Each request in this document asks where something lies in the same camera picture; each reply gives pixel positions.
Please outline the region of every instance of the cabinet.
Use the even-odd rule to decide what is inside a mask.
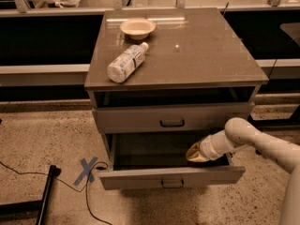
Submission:
[[[157,29],[143,64],[123,83],[106,74],[132,44],[119,25],[146,18]],[[182,188],[235,183],[245,171],[228,155],[208,163],[185,160],[189,147],[248,118],[268,79],[216,8],[106,11],[85,89],[110,158],[105,189]]]

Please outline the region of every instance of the closed drawer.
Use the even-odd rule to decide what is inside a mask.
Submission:
[[[105,189],[193,188],[236,183],[245,171],[230,156],[204,163],[186,160],[205,131],[113,134],[111,168],[99,174]]]
[[[223,128],[232,117],[247,119],[253,103],[99,108],[93,110],[98,131],[106,133]]]

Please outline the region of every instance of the white bottle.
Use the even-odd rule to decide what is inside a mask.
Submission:
[[[143,42],[139,45],[132,45],[119,55],[107,67],[107,74],[116,83],[122,83],[130,74],[139,67],[145,58],[148,44]]]

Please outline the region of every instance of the speckled floor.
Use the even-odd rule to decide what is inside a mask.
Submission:
[[[295,104],[257,106],[253,115],[279,118],[294,108]],[[0,161],[19,172],[47,173],[54,164],[62,170],[58,178],[74,186],[83,158],[87,163],[93,157],[108,161],[87,100],[0,103],[0,118]],[[299,129],[266,132],[300,144]],[[278,224],[289,175],[252,147],[232,160],[246,167],[237,184],[199,188],[105,191],[94,171],[90,208],[113,225]],[[1,166],[0,204],[41,199],[45,181],[45,175],[18,175]],[[84,181],[85,177],[74,187],[81,189]],[[0,217],[0,224],[35,224],[35,219]],[[105,223],[90,215],[85,190],[79,193],[55,180],[46,224]]]

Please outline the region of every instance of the bowl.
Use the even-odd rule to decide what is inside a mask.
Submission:
[[[129,35],[135,40],[142,40],[156,29],[156,24],[147,19],[129,19],[124,21],[120,29],[123,33]]]

